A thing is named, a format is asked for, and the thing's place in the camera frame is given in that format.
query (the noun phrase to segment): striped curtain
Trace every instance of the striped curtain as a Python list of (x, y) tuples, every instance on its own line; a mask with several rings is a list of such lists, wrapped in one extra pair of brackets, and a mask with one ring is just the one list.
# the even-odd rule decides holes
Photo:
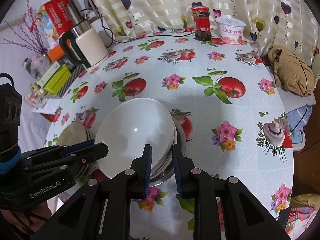
[(160, 34), (166, 29), (190, 32), (190, 8), (199, 4), (210, 8), (210, 24), (215, 18), (236, 17), (246, 23), (244, 37), (260, 54), (272, 44), (288, 46), (300, 53), (312, 67), (315, 81), (320, 59), (314, 60), (319, 24), (304, 0), (93, 0), (117, 39)]

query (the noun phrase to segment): chili sauce jar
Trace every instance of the chili sauce jar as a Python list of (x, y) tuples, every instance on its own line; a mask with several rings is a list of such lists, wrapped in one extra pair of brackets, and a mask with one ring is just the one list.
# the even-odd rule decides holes
[(209, 7), (193, 6), (191, 7), (193, 21), (195, 25), (195, 37), (198, 41), (210, 41), (211, 29), (209, 20)]

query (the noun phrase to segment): electric kettle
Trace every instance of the electric kettle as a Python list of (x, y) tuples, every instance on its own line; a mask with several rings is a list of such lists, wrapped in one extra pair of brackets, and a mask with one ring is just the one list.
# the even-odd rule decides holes
[(84, 64), (86, 68), (97, 67), (109, 57), (108, 50), (88, 20), (66, 31), (60, 37), (59, 45), (73, 64)]

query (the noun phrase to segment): tablecloth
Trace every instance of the tablecloth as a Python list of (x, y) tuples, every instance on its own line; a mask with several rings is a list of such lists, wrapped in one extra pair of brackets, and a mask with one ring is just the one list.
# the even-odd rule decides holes
[[(193, 34), (158, 36), (165, 34), (181, 35), (172, 30), (117, 44), (106, 62), (81, 73), (62, 99), (46, 146), (54, 145), (71, 122), (82, 123), (95, 136), (122, 102), (153, 98), (179, 120), (186, 156), (196, 167), (222, 179), (238, 177), (277, 217), (291, 198), (293, 151), (268, 70), (245, 41), (225, 44), (217, 34), (209, 42)], [(94, 173), (99, 173), (95, 163), (73, 190)], [(145, 200), (132, 201), (131, 238), (192, 239), (193, 213), (194, 200), (179, 198), (173, 176), (150, 188)], [(224, 235), (223, 223), (220, 229)]]

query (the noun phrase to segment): red jar lid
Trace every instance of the red jar lid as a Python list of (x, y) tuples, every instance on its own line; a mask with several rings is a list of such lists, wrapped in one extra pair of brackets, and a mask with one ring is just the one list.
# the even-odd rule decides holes
[(198, 11), (198, 12), (209, 11), (209, 7), (207, 7), (207, 6), (193, 6), (193, 7), (191, 7), (191, 11)]

